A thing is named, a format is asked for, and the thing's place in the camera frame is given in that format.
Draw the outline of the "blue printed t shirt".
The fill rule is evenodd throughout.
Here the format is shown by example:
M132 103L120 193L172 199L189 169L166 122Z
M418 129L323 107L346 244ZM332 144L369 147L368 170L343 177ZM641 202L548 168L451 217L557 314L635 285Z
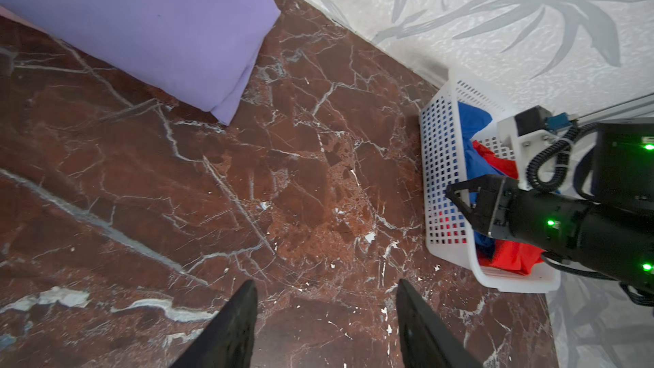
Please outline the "blue printed t shirt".
M489 148L474 141L472 137L492 122L492 116L488 112L464 103L458 103L460 127L463 136L463 163L466 172L471 178L482 175L507 175L514 179L518 178L517 166L512 160L499 158ZM448 235L454 233L460 235L463 243L467 242L463 233L463 215L455 215L454 204L446 198L440 199L441 209L446 215L446 221L454 223L445 224ZM482 266L494 267L507 271L519 269L519 245L502 240L496 241L483 234L473 234L475 245L478 250L480 264Z

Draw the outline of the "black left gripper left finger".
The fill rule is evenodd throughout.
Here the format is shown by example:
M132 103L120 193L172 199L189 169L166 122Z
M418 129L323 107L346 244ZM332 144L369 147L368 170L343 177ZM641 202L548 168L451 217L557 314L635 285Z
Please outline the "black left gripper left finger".
M255 344L257 306L257 289L250 279L170 367L249 367Z

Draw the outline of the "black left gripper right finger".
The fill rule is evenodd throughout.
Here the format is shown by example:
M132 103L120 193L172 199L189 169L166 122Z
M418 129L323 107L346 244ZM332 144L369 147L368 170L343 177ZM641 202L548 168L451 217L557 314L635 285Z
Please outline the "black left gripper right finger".
M396 311L405 367L482 367L406 279L399 281Z

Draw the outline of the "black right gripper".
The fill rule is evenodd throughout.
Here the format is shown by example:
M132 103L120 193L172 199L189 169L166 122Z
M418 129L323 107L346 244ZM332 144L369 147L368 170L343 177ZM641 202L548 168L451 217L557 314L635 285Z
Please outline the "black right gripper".
M446 197L458 208L477 233L494 240L513 240L509 228L509 206L516 198L519 183L505 175L482 175L446 187ZM476 194L473 206L457 195L460 191Z

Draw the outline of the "folded purple t shirt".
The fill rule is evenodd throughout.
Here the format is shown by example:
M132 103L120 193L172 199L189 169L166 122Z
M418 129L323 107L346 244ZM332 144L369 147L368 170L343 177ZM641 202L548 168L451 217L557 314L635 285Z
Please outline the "folded purple t shirt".
M1 0L4 9L223 124L280 12L274 0Z

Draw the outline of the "red t shirt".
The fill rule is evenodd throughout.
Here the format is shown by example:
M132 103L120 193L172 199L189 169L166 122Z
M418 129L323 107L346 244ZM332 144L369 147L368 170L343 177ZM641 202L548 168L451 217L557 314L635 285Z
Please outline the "red t shirt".
M469 178L482 175L506 175L518 179L519 172L512 160L497 158L489 148L478 141L465 140L465 163ZM519 275L530 275L532 268L541 263L543 250L528 244L494 240L474 232L474 241L481 266L493 267Z

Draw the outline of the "white plastic laundry basket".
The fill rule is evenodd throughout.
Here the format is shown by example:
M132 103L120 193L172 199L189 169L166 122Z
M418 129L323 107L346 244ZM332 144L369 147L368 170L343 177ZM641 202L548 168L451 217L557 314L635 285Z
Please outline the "white plastic laundry basket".
M446 215L440 212L440 199L446 198L446 187L467 180L463 163L463 136L458 103L482 109L492 119L502 112L517 110L507 93L462 67L449 72L448 81L420 113L422 168L426 245L440 259L473 272L482 286L502 292L544 294L560 287L560 272L540 263L530 275L481 266L473 239L473 228L464 218L463 233L448 235Z

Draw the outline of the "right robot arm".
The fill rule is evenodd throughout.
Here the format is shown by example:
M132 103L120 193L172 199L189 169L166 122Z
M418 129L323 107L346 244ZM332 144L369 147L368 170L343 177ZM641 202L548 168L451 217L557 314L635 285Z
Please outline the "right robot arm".
M571 129L527 166L530 189L505 175L454 183L446 197L474 231L543 250L561 272L614 280L653 305L653 120Z

